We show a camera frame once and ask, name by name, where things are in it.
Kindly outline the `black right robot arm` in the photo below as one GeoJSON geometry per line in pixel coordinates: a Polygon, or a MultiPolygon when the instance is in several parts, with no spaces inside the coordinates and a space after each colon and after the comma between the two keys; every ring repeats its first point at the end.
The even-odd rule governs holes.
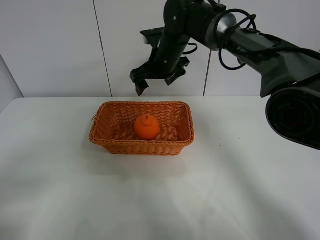
{"type": "Polygon", "coordinates": [[[148,61],[133,69],[130,79],[142,95],[148,80],[171,85],[189,65],[186,47],[202,44],[228,51],[239,67],[261,75],[260,96],[270,127],[281,137],[313,149],[320,147],[320,55],[257,29],[254,14],[227,9],[213,0],[169,0],[164,27],[142,31],[152,46],[148,61]]]}

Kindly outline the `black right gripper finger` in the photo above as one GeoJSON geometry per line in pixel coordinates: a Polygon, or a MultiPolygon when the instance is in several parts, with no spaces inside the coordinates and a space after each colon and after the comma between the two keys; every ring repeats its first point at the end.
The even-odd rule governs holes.
{"type": "Polygon", "coordinates": [[[165,79],[165,83],[170,86],[171,84],[173,84],[177,79],[179,79],[180,77],[184,76],[186,74],[186,71],[184,68],[180,68],[179,70],[177,70],[176,72],[174,72],[174,74],[170,77],[167,77],[165,79]]]}
{"type": "Polygon", "coordinates": [[[145,79],[135,81],[135,90],[138,96],[141,96],[147,88],[149,88],[149,85],[145,79]]]}

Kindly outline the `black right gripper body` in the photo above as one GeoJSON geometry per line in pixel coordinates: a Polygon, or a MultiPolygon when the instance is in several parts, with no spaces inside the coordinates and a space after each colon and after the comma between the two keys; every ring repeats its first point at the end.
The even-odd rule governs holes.
{"type": "Polygon", "coordinates": [[[183,52],[190,41],[186,34],[172,34],[164,27],[142,30],[140,32],[147,45],[152,47],[148,61],[130,73],[133,81],[140,79],[163,79],[189,65],[183,52]]]}

